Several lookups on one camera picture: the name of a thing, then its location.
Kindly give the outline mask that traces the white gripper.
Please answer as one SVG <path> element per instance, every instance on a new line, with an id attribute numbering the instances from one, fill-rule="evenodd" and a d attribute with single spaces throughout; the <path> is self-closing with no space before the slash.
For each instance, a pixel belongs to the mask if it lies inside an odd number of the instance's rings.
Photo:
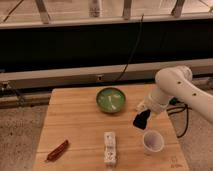
<path id="1" fill-rule="evenodd" d="M 150 110 L 153 115 L 164 112 L 169 104 L 170 96 L 162 91 L 150 92 L 136 107 L 137 112 Z"/>

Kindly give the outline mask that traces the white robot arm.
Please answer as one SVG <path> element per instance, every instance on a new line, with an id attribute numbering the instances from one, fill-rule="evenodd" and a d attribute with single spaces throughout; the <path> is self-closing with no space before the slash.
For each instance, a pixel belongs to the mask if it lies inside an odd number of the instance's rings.
<path id="1" fill-rule="evenodd" d="M 176 97 L 213 124 L 213 95 L 192 83 L 192 71 L 187 66 L 167 67 L 155 75 L 154 89 L 137 105 L 136 110 L 150 110 L 155 114 L 165 111 Z"/>

